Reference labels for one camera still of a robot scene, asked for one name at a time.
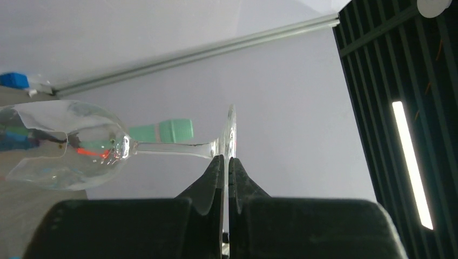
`blue object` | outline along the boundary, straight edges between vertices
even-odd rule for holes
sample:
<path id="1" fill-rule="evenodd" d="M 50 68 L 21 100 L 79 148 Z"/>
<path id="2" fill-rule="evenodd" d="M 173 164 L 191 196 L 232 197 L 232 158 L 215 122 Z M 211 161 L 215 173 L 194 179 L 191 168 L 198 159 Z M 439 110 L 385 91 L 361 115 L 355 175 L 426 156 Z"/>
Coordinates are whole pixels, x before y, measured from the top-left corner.
<path id="1" fill-rule="evenodd" d="M 29 88 L 27 76 L 19 73 L 6 73 L 0 75 L 0 85 L 16 89 Z"/>
<path id="2" fill-rule="evenodd" d="M 0 139 L 0 152 L 1 151 L 10 151 L 14 149 L 29 149 L 37 147 L 36 143 L 31 143 L 29 141 L 16 141 L 9 138 Z"/>
<path id="3" fill-rule="evenodd" d="M 7 138 L 11 138 L 11 139 L 13 139 L 15 141 L 18 141 L 18 142 L 22 142 L 22 141 L 26 141 L 27 140 L 27 136 L 16 134 L 14 132 L 9 132 L 9 131 L 5 132 L 5 136 Z"/>

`mint green object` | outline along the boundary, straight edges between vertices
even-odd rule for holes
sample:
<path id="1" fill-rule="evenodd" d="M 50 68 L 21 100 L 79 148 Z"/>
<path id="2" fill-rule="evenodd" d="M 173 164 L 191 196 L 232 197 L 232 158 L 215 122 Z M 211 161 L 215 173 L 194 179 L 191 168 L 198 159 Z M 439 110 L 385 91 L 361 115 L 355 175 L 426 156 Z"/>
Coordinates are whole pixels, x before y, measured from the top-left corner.
<path id="1" fill-rule="evenodd" d="M 0 129 L 3 129 L 5 131 L 11 132 L 11 133 L 16 133 L 18 135 L 23 135 L 27 136 L 29 134 L 29 129 L 25 127 L 15 127 L 15 126 L 0 126 Z"/>
<path id="2" fill-rule="evenodd" d="M 194 138 L 190 119 L 165 120 L 159 124 L 129 128 L 129 136 L 139 142 L 180 143 Z M 82 148 L 109 149 L 110 142 L 81 142 Z"/>

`white round object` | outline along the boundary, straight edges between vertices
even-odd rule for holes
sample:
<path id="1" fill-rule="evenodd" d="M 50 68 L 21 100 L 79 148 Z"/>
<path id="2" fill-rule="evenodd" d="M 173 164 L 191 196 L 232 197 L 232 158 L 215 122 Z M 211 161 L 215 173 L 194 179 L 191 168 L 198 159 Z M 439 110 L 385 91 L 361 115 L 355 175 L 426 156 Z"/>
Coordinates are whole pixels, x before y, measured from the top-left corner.
<path id="1" fill-rule="evenodd" d="M 450 6 L 452 0 L 417 0 L 416 4 L 421 15 L 434 18 Z"/>

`wine glass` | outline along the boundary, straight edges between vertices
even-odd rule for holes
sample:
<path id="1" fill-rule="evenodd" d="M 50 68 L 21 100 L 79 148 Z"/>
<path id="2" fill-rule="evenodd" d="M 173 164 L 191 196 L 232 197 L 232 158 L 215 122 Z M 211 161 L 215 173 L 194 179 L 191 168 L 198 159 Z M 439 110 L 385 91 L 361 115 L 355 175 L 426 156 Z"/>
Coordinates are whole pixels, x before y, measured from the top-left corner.
<path id="1" fill-rule="evenodd" d="M 46 189 L 82 190 L 111 180 L 135 154 L 222 154 L 229 161 L 236 130 L 233 105 L 221 136 L 194 145 L 135 141 L 114 114 L 82 101 L 0 107 L 0 176 Z"/>

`white wall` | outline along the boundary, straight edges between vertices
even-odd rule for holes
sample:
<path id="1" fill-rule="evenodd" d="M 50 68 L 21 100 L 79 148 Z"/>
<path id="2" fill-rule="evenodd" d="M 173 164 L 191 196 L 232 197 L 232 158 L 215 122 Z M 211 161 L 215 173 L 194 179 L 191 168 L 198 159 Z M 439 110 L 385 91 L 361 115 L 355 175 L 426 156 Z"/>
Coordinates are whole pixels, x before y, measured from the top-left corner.
<path id="1" fill-rule="evenodd" d="M 331 29 L 282 39 L 70 96 L 128 126 L 191 118 L 194 142 L 216 138 L 237 108 L 237 157 L 273 196 L 375 201 Z M 90 198 L 172 197 L 209 161 L 138 155 Z"/>
<path id="2" fill-rule="evenodd" d="M 349 0 L 14 0 L 0 3 L 0 73 L 58 84 L 337 13 Z"/>

